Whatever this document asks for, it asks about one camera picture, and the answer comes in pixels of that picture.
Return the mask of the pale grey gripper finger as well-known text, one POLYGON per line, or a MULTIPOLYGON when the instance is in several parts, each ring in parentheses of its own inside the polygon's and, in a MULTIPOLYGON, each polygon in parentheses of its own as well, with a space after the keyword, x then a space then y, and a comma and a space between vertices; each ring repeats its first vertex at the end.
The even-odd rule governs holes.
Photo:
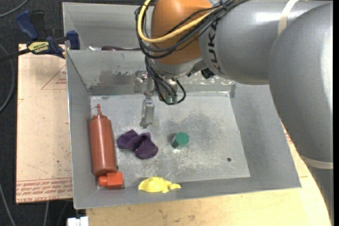
POLYGON ((147 109, 147 103, 146 100, 144 99, 142 102, 142 111, 141 111, 141 121, 140 121, 140 126, 142 128, 146 128, 146 109, 147 109))
POLYGON ((152 99, 147 99, 147 124, 153 123, 155 105, 152 99))

